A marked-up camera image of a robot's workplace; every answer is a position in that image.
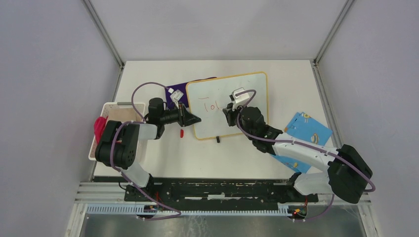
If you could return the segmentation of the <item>pink cloth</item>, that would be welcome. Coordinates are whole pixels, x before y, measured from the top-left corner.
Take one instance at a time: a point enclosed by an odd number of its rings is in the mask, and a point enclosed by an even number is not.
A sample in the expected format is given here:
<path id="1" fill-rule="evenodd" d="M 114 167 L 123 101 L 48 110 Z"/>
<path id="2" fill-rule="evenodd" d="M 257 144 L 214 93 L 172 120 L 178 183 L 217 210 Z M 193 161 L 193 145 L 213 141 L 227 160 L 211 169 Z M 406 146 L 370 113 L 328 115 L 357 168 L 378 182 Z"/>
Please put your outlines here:
<path id="1" fill-rule="evenodd" d="M 108 117 L 98 117 L 93 125 L 94 137 L 97 144 L 99 144 L 103 131 L 106 127 Z"/>

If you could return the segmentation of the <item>white plastic basket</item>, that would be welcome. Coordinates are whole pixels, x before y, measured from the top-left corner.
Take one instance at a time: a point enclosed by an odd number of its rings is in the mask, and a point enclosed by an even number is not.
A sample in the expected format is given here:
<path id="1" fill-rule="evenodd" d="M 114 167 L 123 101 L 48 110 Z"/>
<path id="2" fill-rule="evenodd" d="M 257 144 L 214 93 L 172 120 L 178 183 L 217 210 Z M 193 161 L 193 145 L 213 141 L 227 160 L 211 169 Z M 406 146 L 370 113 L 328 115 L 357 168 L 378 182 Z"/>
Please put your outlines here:
<path id="1" fill-rule="evenodd" d="M 117 108 L 133 108 L 130 102 L 108 102 L 103 105 L 101 115 L 99 117 L 107 117 L 108 113 L 111 109 Z M 97 147 L 97 143 L 95 141 L 95 137 L 93 137 L 92 145 L 89 151 L 88 159 L 95 160 L 95 150 Z"/>

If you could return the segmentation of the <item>yellow framed whiteboard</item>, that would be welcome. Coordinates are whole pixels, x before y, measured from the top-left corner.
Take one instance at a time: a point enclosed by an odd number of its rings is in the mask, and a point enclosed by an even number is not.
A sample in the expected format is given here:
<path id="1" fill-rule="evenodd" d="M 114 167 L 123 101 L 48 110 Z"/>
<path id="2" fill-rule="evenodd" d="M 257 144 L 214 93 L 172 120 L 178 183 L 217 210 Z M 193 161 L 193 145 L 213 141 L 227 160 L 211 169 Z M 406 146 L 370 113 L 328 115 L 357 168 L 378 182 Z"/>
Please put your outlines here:
<path id="1" fill-rule="evenodd" d="M 256 96 L 249 106 L 260 109 L 266 122 L 269 122 L 268 78 L 265 72 L 234 75 L 228 77 L 192 81 L 186 84 L 186 94 L 190 113 L 201 118 L 193 125 L 195 137 L 199 140 L 217 136 L 240 134 L 236 126 L 229 126 L 223 108 L 231 102 L 233 91 L 256 90 Z"/>

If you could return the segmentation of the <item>aluminium corner post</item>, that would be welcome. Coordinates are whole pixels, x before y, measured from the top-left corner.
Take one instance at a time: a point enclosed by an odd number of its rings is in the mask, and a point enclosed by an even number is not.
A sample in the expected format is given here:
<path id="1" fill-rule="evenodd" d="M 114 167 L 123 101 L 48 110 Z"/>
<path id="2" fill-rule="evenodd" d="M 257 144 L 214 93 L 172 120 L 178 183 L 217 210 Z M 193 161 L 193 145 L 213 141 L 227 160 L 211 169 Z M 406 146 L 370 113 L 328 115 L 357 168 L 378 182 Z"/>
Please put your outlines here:
<path id="1" fill-rule="evenodd" d="M 125 63 L 118 53 L 109 33 L 107 32 L 102 20 L 100 19 L 100 16 L 98 15 L 92 1 L 90 0 L 81 0 L 82 4 L 84 5 L 85 9 L 87 10 L 90 18 L 92 19 L 95 27 L 97 28 L 99 34 L 101 35 L 103 41 L 105 42 L 108 50 L 110 51 L 112 57 L 114 58 L 117 65 L 123 69 L 125 66 Z"/>
<path id="2" fill-rule="evenodd" d="M 345 20 L 347 14 L 350 12 L 351 8 L 353 7 L 355 0 L 346 0 L 342 9 L 340 10 L 337 18 L 335 19 L 331 29 L 329 30 L 324 42 L 322 43 L 319 51 L 316 54 L 316 57 L 313 59 L 313 65 L 318 66 L 321 59 L 323 58 L 326 50 L 328 49 L 330 43 L 332 42 L 333 38 L 335 37 L 337 31 L 339 30 L 341 24 Z"/>

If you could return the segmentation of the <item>aluminium left corner post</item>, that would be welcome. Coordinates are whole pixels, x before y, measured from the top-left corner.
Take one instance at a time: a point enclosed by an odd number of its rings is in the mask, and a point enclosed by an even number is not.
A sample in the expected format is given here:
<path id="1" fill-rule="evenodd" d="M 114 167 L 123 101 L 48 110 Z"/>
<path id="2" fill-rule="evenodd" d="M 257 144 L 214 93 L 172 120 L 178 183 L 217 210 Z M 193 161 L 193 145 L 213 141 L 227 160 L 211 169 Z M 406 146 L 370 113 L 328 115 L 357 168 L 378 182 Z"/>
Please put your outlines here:
<path id="1" fill-rule="evenodd" d="M 108 50 L 110 51 L 112 57 L 114 58 L 117 65 L 123 69 L 125 66 L 125 63 L 118 53 L 109 33 L 107 32 L 102 20 L 100 19 L 100 16 L 98 15 L 92 1 L 90 0 L 81 0 L 82 4 L 84 5 L 85 9 L 87 10 L 90 18 L 92 19 L 95 27 L 97 28 L 99 34 L 101 35 L 103 41 L 105 42 Z"/>

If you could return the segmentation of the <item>blue cartoon astronaut cloth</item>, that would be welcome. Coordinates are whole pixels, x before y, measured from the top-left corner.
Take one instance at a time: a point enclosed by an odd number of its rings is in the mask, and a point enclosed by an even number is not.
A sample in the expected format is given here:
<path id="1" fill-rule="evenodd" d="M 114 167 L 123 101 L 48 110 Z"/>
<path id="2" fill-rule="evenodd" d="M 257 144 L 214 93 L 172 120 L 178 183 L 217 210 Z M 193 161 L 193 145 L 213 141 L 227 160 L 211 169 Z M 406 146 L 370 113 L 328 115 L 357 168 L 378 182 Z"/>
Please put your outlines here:
<path id="1" fill-rule="evenodd" d="M 296 113 L 284 131 L 297 139 L 322 146 L 326 145 L 333 133 L 305 112 Z M 307 173 L 311 168 L 311 165 L 294 158 L 274 155 L 272 157 L 294 172 Z"/>

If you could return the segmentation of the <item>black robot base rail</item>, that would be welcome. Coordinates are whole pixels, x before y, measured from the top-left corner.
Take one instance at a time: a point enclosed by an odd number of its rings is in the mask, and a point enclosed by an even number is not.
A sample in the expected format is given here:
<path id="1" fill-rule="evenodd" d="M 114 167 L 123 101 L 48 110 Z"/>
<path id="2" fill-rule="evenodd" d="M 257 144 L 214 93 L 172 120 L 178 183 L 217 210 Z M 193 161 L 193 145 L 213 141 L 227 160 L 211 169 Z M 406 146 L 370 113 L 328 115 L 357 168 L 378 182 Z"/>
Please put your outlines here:
<path id="1" fill-rule="evenodd" d="M 180 211 L 277 210 L 279 204 L 319 200 L 317 195 L 301 195 L 286 179 L 154 177 L 144 192 Z"/>

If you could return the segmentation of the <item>beige folded cloth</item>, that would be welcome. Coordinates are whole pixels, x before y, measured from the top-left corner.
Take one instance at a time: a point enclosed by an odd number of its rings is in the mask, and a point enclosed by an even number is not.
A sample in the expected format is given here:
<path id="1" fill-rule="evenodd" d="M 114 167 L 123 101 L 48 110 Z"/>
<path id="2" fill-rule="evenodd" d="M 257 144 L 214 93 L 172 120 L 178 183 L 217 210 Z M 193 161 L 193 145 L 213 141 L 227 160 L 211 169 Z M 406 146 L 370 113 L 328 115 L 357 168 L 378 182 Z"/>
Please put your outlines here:
<path id="1" fill-rule="evenodd" d="M 124 123 L 126 121 L 143 121 L 133 108 L 111 109 L 107 116 L 107 122 L 114 120 Z"/>

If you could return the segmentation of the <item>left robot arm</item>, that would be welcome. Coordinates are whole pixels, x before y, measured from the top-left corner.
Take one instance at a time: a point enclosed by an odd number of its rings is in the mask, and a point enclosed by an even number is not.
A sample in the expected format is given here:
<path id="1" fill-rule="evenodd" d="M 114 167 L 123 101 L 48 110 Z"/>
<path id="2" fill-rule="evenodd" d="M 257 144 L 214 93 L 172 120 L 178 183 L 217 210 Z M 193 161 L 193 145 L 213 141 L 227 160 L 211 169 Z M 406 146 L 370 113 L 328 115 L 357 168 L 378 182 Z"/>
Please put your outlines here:
<path id="1" fill-rule="evenodd" d="M 158 97 L 149 100 L 146 122 L 107 122 L 95 150 L 96 161 L 113 168 L 129 183 L 138 186 L 136 194 L 143 201 L 150 201 L 155 196 L 155 187 L 149 184 L 152 175 L 141 167 L 136 158 L 138 142 L 160 139 L 167 124 L 176 122 L 186 127 L 202 121 L 181 102 L 172 109 L 166 109 L 164 103 Z"/>

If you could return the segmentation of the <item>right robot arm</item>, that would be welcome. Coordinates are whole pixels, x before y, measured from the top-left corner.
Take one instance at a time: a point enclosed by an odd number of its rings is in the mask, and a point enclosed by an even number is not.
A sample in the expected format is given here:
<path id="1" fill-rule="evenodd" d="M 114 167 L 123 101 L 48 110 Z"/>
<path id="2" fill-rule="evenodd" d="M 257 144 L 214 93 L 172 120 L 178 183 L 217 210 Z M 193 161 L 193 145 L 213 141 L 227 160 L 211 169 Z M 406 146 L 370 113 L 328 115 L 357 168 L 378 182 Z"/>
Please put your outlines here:
<path id="1" fill-rule="evenodd" d="M 289 200 L 299 201 L 306 195 L 325 193 L 357 204 L 363 193 L 376 190 L 371 180 L 372 170 L 353 146 L 325 147 L 296 139 L 269 126 L 257 107 L 234 108 L 229 103 L 222 111 L 228 125 L 238 127 L 260 152 L 294 158 L 319 170 L 293 175 L 285 188 Z"/>

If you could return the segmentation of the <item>aluminium right corner post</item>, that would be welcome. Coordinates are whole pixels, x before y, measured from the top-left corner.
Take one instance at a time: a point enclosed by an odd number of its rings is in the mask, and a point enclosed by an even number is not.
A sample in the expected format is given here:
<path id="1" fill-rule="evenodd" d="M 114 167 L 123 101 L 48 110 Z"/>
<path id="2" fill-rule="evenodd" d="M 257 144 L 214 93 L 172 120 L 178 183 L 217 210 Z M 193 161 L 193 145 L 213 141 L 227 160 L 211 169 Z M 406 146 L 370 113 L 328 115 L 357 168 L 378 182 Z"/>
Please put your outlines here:
<path id="1" fill-rule="evenodd" d="M 335 19 L 331 29 L 329 30 L 324 42 L 322 43 L 319 51 L 316 54 L 316 57 L 313 59 L 313 65 L 318 66 L 321 59 L 323 58 L 326 50 L 328 49 L 330 43 L 332 42 L 333 38 L 335 37 L 337 31 L 339 30 L 341 24 L 345 20 L 347 14 L 350 12 L 351 8 L 353 7 L 355 0 L 346 0 L 342 9 L 340 10 L 337 18 Z"/>

